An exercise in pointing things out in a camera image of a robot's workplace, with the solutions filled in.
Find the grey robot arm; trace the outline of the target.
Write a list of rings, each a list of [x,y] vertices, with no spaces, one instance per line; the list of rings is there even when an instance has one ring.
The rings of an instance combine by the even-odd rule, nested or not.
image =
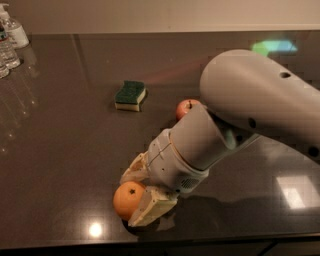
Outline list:
[[[258,136],[319,159],[320,90],[272,59],[249,50],[223,52],[204,68],[200,95],[201,103],[163,130],[122,175],[123,183],[150,182],[129,226],[166,214],[215,164]]]

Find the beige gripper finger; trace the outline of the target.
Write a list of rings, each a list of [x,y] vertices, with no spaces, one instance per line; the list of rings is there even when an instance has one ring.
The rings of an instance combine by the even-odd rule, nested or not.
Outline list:
[[[143,181],[148,177],[147,171],[147,153],[140,153],[122,174],[120,183],[129,181]]]
[[[178,194],[158,186],[147,186],[138,208],[128,221],[130,227],[145,227],[169,212],[178,202]]]

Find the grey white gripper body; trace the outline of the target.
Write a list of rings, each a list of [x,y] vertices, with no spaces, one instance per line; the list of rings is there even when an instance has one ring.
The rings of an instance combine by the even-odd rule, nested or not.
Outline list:
[[[185,162],[170,140],[170,129],[163,130],[149,145],[147,170],[152,184],[176,193],[192,192],[209,175]]]

